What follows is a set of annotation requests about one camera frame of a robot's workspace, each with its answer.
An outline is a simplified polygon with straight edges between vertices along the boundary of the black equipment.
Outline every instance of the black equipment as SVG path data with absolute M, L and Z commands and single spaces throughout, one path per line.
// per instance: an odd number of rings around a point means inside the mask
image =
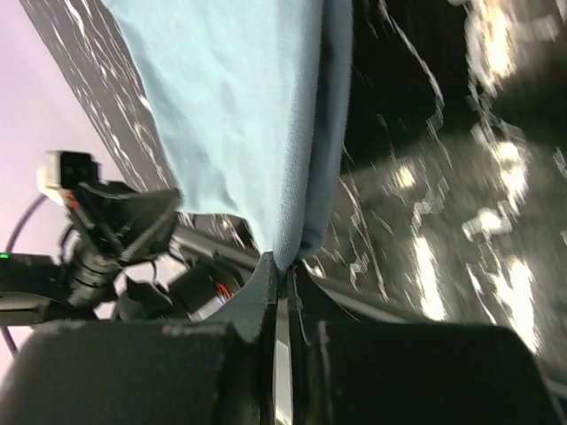
M 274 424 L 276 335 L 290 346 L 295 424 L 563 423 L 512 331 L 376 320 L 336 303 L 301 263 L 278 275 L 270 253 L 180 245 L 186 274 L 167 287 L 128 279 L 116 294 L 123 268 L 170 253 L 180 195 L 102 183 L 87 154 L 58 158 L 81 238 L 58 265 L 0 255 L 0 323 L 48 322 L 4 380 L 0 423 Z M 231 300 L 192 321 L 219 285 Z M 97 320 L 105 301 L 114 321 Z

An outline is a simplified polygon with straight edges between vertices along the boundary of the camera rig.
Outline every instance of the camera rig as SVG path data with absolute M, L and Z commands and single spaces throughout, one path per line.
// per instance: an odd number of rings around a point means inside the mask
M 177 226 L 177 189 L 140 193 L 123 182 L 101 182 L 99 165 L 82 152 L 48 152 L 40 172 L 42 190 L 66 208 L 71 221 L 60 240 L 56 263 L 51 256 L 0 253 L 0 326 L 23 326 L 53 320 L 96 320 L 95 309 L 115 302 L 113 319 L 189 319 L 212 298 L 226 301 L 242 284 L 242 275 L 199 255 L 173 254 Z M 70 235 L 79 238 L 72 254 Z M 125 268 L 171 255 L 186 272 L 166 287 L 126 278 Z

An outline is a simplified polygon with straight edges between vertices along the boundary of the black cable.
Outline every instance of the black cable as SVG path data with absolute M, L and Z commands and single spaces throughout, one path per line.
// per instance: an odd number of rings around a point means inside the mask
M 16 227 L 14 228 L 14 230 L 12 231 L 12 234 L 10 235 L 10 239 L 8 239 L 8 244 L 6 245 L 5 252 L 7 252 L 9 254 L 12 253 L 12 250 L 13 250 L 16 242 L 18 242 L 19 235 L 21 234 L 22 230 L 26 226 L 30 217 L 32 215 L 34 215 L 37 208 L 39 208 L 40 205 L 43 204 L 43 201 L 45 201 L 46 198 L 47 197 L 44 194 L 40 195 L 26 209 L 26 211 L 22 214 L 21 218 L 19 219 L 18 223 L 16 224 Z M 10 350 L 10 354 L 13 357 L 16 357 L 18 355 L 18 346 L 14 342 L 14 338 L 12 337 L 12 334 L 10 333 L 10 329 L 7 326 L 2 326 L 2 327 L 0 327 L 0 332 L 2 333 L 2 338 L 3 338 L 4 342 L 6 343 L 8 350 Z

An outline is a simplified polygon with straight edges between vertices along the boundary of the cable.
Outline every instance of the cable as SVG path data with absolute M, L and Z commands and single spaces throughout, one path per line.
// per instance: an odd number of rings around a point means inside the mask
M 232 298 L 232 294 L 230 294 L 230 291 L 222 283 L 217 283 L 216 287 L 221 293 L 221 297 L 224 303 L 228 302 Z
M 22 214 L 14 230 L 12 231 L 12 234 L 10 235 L 10 239 L 8 239 L 8 244 L 6 245 L 5 249 L 6 253 L 12 253 L 14 245 L 16 244 L 16 242 L 18 242 L 19 235 L 27 225 L 30 217 L 34 215 L 37 208 L 39 208 L 41 204 L 43 204 L 43 201 L 45 201 L 46 198 L 47 197 L 44 194 L 40 195 Z M 12 357 L 16 357 L 18 355 L 18 346 L 14 342 L 14 338 L 10 333 L 10 329 L 7 326 L 2 326 L 0 327 L 0 332 L 2 333 L 2 338 L 4 339 L 8 350 L 10 350 L 10 354 L 12 355 Z

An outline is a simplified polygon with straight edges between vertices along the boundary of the light blue fabric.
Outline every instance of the light blue fabric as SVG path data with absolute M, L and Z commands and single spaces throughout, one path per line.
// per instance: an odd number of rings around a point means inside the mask
M 346 126 L 352 0 L 104 0 L 183 210 L 246 219 L 285 270 L 317 251 Z

